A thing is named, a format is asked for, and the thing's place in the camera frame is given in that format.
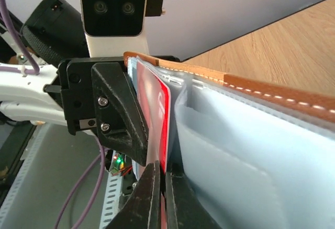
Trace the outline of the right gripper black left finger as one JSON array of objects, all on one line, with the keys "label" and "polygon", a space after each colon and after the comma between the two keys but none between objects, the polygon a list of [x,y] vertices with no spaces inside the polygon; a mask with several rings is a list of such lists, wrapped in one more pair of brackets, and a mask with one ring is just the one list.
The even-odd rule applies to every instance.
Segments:
[{"label": "right gripper black left finger", "polygon": [[132,195],[106,228],[161,228],[159,161],[145,167]]}]

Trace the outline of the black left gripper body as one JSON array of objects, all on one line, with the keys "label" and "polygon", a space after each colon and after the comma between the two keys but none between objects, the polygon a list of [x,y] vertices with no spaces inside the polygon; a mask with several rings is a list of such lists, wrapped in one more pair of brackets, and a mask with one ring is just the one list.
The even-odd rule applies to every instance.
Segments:
[{"label": "black left gripper body", "polygon": [[91,70],[96,63],[118,62],[125,68],[137,95],[137,61],[116,58],[74,58],[60,62],[53,83],[44,87],[64,111],[69,133],[91,131],[97,136]]}]

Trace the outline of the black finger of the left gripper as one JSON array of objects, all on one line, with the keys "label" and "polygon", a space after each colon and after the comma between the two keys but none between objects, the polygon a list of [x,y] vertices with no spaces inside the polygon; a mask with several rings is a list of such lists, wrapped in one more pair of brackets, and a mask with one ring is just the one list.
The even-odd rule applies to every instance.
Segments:
[{"label": "black finger of the left gripper", "polygon": [[149,128],[125,68],[118,62],[96,63],[91,75],[100,144],[145,166]]}]

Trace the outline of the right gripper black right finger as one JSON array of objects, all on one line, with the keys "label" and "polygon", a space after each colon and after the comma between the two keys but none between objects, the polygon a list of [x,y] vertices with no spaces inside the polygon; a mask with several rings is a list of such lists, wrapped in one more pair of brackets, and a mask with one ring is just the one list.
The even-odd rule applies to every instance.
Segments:
[{"label": "right gripper black right finger", "polygon": [[204,209],[183,172],[165,175],[167,228],[220,228]]}]

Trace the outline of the brown leather card holder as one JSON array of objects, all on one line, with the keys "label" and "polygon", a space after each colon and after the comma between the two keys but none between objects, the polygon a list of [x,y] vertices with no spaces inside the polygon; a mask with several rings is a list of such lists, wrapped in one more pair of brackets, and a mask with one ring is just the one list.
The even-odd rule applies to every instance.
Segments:
[{"label": "brown leather card holder", "polygon": [[334,98],[126,52],[171,92],[166,173],[220,228],[334,228]]}]

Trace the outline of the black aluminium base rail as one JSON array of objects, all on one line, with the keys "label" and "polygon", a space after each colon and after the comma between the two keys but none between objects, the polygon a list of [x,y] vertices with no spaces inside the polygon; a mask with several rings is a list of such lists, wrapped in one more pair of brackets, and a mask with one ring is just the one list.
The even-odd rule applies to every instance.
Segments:
[{"label": "black aluminium base rail", "polygon": [[12,128],[1,147],[1,205],[23,164],[20,158],[36,127],[30,122],[23,122]]}]

